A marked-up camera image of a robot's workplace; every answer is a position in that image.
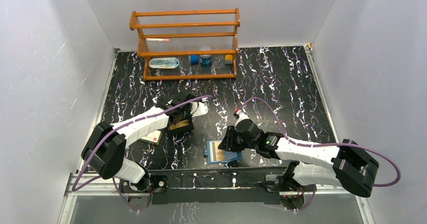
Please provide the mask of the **black card tray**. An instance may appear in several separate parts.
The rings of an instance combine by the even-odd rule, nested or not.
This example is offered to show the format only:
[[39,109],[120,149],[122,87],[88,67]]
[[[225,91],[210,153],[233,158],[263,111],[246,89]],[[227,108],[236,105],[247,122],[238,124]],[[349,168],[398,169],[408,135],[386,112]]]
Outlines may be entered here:
[[[174,106],[177,106],[185,101],[194,99],[195,96],[189,93],[180,93],[173,97],[168,97],[163,100],[160,100],[155,104],[156,107],[161,108],[162,110],[168,110]],[[192,103],[187,103],[185,105],[179,106],[176,109],[173,109],[166,113],[169,116],[169,120],[166,126],[165,132],[175,135],[183,134],[194,129],[191,120],[191,109]]]

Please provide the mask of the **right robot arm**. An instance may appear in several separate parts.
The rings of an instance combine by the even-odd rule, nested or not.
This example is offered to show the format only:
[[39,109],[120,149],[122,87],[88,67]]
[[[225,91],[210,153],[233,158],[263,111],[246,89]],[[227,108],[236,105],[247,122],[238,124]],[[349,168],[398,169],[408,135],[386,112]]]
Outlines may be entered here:
[[227,152],[241,152],[247,148],[256,150],[266,159],[289,161],[283,183],[290,191],[296,191],[301,186],[330,185],[368,198],[379,168],[379,163],[356,144],[327,146],[298,142],[281,133],[265,132],[250,119],[228,126],[218,146],[218,149]]

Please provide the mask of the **blue card holder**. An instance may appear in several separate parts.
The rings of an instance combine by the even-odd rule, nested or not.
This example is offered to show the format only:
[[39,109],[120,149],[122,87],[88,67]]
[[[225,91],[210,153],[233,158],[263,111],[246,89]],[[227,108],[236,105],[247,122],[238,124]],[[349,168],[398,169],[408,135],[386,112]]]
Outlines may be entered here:
[[207,141],[206,148],[204,149],[204,156],[207,158],[209,164],[226,164],[242,159],[241,152],[235,153],[220,150],[218,148],[220,143],[220,141]]

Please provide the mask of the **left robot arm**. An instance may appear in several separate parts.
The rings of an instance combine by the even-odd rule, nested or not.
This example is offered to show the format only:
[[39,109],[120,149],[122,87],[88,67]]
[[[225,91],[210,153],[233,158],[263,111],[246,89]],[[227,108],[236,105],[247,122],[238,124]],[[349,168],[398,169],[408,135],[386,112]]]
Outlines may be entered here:
[[149,110],[122,122],[99,122],[82,150],[84,167],[91,167],[102,179],[119,178],[138,192],[151,186],[151,174],[142,165],[127,159],[125,150],[150,133],[208,113],[203,97],[188,94],[164,99]]

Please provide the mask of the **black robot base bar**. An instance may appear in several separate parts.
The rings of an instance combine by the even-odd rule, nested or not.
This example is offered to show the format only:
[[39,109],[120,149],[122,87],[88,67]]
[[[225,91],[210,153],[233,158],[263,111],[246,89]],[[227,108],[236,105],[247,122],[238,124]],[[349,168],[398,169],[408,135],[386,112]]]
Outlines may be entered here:
[[286,183],[285,167],[152,170],[154,204],[246,203],[301,208],[308,191]]

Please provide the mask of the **orange credit card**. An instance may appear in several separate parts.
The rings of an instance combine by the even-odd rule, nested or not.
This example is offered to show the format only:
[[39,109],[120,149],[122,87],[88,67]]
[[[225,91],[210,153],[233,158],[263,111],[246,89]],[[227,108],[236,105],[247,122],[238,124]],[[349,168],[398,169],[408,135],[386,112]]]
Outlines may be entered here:
[[212,143],[212,159],[214,161],[224,161],[226,159],[226,152],[219,149],[220,141],[214,141]]

